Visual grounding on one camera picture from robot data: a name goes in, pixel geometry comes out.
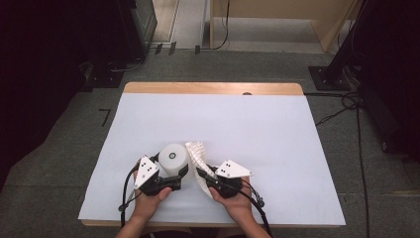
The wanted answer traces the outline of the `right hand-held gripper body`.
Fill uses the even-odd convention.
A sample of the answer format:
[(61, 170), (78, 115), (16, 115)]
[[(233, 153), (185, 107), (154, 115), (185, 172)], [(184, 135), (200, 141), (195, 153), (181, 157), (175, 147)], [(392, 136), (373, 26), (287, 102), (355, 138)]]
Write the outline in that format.
[(223, 198), (236, 196), (243, 187), (242, 178), (251, 177), (254, 173), (249, 169), (227, 160), (216, 171), (217, 183), (209, 181), (209, 186), (214, 187)]

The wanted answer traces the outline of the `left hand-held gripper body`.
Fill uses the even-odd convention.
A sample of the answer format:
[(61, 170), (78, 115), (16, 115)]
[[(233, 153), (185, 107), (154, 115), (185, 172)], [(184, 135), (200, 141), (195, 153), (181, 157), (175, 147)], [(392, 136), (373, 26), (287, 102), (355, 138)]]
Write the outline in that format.
[(142, 156), (137, 165), (134, 189), (138, 189), (146, 196), (155, 196), (166, 187), (179, 190), (181, 179), (181, 175), (162, 178), (159, 175), (159, 167), (149, 157)]

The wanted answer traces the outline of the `white waffle cloth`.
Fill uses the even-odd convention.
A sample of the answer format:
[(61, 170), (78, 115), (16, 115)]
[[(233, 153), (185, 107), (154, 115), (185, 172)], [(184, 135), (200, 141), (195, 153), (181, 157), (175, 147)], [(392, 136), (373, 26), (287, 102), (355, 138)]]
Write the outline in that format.
[(216, 178), (215, 173), (206, 164), (206, 150), (202, 142), (187, 142), (185, 144), (186, 151), (190, 157), (192, 171), (194, 172), (195, 178), (201, 187), (201, 189), (211, 197), (211, 192), (207, 186), (206, 179), (203, 178), (199, 173), (198, 169), (205, 172), (207, 176), (212, 179)]

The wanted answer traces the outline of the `person's left hand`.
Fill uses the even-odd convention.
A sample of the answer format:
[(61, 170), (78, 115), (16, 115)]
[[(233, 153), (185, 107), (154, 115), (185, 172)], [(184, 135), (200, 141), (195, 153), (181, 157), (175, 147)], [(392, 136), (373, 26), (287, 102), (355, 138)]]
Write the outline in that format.
[(149, 221), (158, 210), (158, 206), (171, 194), (172, 189), (166, 187), (157, 195), (147, 196), (141, 191), (136, 192), (133, 219)]

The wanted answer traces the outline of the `person's right hand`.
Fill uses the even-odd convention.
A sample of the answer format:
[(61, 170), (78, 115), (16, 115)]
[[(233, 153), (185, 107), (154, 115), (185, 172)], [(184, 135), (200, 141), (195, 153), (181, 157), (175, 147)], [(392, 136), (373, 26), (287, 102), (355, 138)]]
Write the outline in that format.
[(251, 195), (249, 183), (250, 180), (248, 178), (243, 178), (242, 192), (244, 194), (238, 193), (235, 197), (231, 198), (223, 198), (215, 188), (209, 188), (213, 199), (225, 207), (229, 216), (240, 227), (247, 227), (251, 226), (252, 224), (258, 225), (253, 216), (252, 203), (247, 198), (247, 196)]

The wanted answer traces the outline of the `black flat stand base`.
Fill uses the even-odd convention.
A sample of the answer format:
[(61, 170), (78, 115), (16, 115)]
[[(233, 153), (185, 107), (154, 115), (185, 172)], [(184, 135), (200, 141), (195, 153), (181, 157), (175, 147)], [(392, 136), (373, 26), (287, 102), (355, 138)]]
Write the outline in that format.
[(87, 88), (118, 88), (124, 75), (123, 68), (125, 66), (120, 61), (92, 64), (87, 70), (84, 86)]

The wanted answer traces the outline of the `black cabinet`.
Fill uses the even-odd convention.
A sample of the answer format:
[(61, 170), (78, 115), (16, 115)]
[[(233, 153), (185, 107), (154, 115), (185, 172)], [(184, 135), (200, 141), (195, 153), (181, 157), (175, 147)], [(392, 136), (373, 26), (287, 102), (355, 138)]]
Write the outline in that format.
[(117, 0), (130, 60), (143, 60), (158, 20), (153, 0)]

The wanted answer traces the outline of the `black stand with square base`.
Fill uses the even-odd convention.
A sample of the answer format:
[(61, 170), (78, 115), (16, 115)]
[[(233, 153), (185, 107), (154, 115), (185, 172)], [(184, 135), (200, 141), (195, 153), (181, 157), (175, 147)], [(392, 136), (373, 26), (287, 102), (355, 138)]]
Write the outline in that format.
[(343, 69), (350, 62), (362, 60), (365, 56), (357, 51), (355, 38), (362, 31), (371, 10), (378, 0), (363, 0), (361, 11), (354, 25), (345, 38), (342, 46), (328, 66), (309, 66), (312, 81), (317, 90), (321, 91), (349, 91), (348, 81), (343, 76)]

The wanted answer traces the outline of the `light wooden desk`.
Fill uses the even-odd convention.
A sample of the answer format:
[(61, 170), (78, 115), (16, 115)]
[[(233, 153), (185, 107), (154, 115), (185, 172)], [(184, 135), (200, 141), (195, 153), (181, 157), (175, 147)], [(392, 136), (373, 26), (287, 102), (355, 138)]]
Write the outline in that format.
[(210, 47), (215, 18), (310, 20), (324, 52), (338, 39), (345, 23), (356, 19), (364, 0), (210, 0)]

